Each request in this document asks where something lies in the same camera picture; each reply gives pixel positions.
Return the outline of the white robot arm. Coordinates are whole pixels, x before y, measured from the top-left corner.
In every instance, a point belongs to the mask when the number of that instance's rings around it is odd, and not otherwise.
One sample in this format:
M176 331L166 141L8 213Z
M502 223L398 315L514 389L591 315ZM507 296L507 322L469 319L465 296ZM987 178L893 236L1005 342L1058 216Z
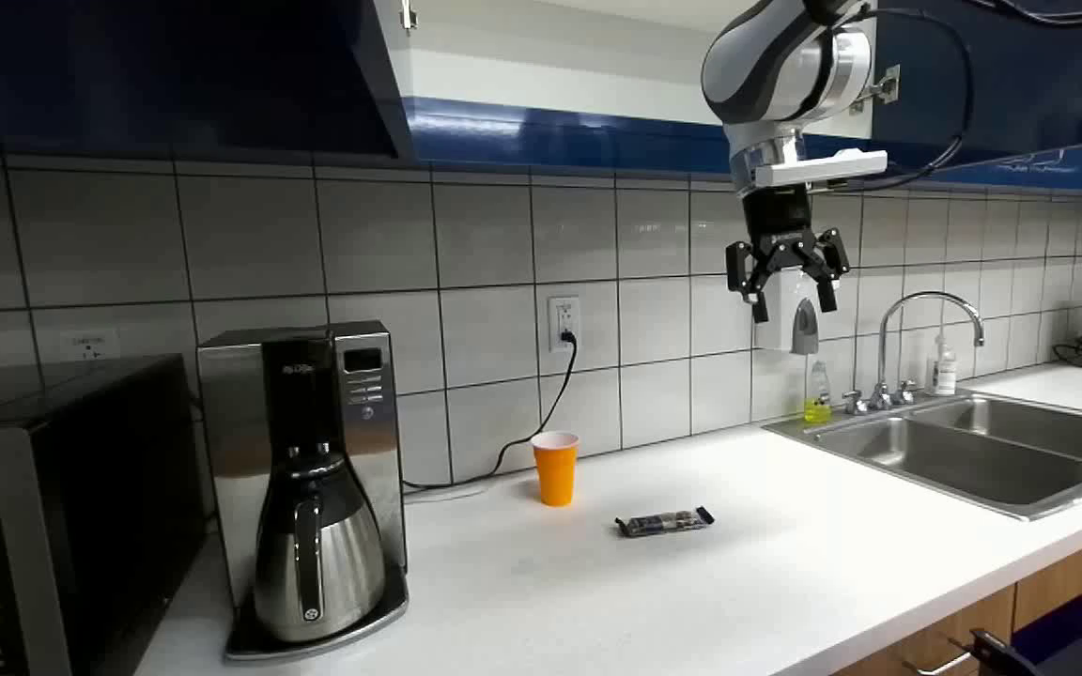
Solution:
M705 47L700 87L722 120L747 236L727 249L729 290L768 322L768 282L800 265L834 310L848 271L838 227L811 227L811 187L876 176L884 151L800 155L800 126L848 107L871 70L871 39L848 28L856 0L755 0Z

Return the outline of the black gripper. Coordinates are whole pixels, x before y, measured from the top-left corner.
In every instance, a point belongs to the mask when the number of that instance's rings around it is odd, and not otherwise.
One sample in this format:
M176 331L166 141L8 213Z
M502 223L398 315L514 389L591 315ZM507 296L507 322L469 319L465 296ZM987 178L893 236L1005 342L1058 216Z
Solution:
M758 187L744 197L747 245L727 249L727 286L768 322L768 276L800 265L821 291L821 307L838 307L838 276L848 275L848 251L838 227L811 234L811 197L806 185Z

